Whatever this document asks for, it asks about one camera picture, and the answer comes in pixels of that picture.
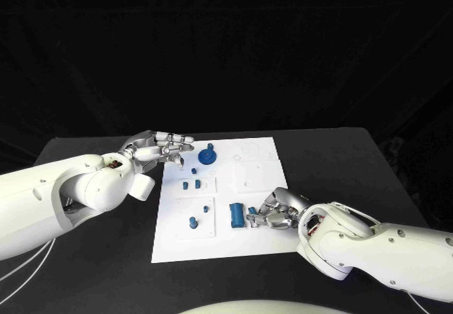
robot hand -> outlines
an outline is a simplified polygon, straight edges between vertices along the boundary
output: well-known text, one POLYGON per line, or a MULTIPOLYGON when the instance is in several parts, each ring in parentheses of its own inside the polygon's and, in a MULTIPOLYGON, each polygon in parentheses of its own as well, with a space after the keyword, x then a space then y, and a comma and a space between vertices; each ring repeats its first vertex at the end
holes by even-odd
POLYGON ((24 253, 118 207, 145 201, 157 162, 183 167, 191 137, 144 131, 119 151, 82 155, 0 176, 0 260, 24 253))
POLYGON ((313 204, 284 188, 272 191, 258 214, 246 215, 246 219, 278 230, 297 228, 297 253, 336 280, 343 280, 356 267, 389 288, 453 303, 448 232, 380 224, 343 204, 313 204))

blue toy piece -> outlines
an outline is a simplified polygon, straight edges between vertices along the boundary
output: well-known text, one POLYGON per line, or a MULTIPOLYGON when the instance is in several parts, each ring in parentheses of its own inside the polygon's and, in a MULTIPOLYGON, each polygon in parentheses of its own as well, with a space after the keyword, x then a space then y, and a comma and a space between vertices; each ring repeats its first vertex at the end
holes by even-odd
POLYGON ((243 228, 245 221, 243 221, 242 204, 240 203, 229 204, 229 210, 230 210, 230 227, 243 228))
POLYGON ((197 227, 197 222, 196 222, 194 217, 190 217, 188 222, 190 222, 190 228, 194 229, 197 227))
POLYGON ((216 153, 213 151, 213 145, 209 143, 207 144, 207 148, 203 149, 199 153, 197 153, 197 161, 203 164, 203 165, 210 165, 216 160, 216 153))

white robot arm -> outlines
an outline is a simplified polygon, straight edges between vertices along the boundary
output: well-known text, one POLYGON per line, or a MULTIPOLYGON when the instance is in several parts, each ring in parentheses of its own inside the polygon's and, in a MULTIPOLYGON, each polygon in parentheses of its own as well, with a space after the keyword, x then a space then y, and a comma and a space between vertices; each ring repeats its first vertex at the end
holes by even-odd
POLYGON ((298 254, 320 272, 343 280, 353 267, 385 286, 453 303, 453 234, 380 224, 337 202, 313 204, 284 188, 266 197, 252 224, 297 228, 298 254), (353 214, 372 222, 367 226, 353 214))
POLYGON ((54 239, 111 211, 128 195, 144 201, 157 162, 183 167, 193 138, 144 131, 118 152, 82 155, 0 176, 0 260, 54 239))

dark table surface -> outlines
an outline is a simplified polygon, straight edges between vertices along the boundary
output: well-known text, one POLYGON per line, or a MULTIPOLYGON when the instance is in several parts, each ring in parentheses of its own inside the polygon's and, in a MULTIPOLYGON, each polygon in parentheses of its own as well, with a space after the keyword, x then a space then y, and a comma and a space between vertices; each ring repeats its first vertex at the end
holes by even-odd
MULTIPOLYGON (((187 135, 196 140, 272 137, 291 190, 315 202, 338 201, 382 222, 426 226, 366 130, 187 135)), ((125 139, 54 138, 36 165, 82 154, 115 152, 125 139)), ((246 299, 304 302, 349 313, 421 313, 408 295, 386 288, 364 272, 353 269, 346 279, 336 281, 297 253, 151 264, 162 166, 147 174, 157 183, 147 201, 126 196, 111 212, 56 239, 40 271, 0 305, 0 313, 162 314, 246 299)), ((33 252, 1 261, 1 273, 33 252)), ((0 283, 0 300, 38 261, 0 283)), ((453 305, 421 297, 418 301, 431 313, 453 310, 453 305)))

white paper sheet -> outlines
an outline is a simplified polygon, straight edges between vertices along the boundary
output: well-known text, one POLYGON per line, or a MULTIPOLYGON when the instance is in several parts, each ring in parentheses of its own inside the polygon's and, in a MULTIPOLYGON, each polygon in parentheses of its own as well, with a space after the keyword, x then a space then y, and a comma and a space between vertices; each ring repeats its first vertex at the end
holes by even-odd
POLYGON ((151 262, 295 252, 297 229, 250 228, 246 220, 245 228, 230 228, 229 204, 242 203, 246 214, 248 207, 258 210, 278 186, 287 188, 272 138, 197 141, 193 146, 183 154, 183 170, 164 165, 151 262), (216 161, 204 166, 197 153, 207 143, 213 144, 216 161), (199 189, 193 187, 196 179, 199 189), (196 229, 188 227, 190 217, 197 220, 196 229))

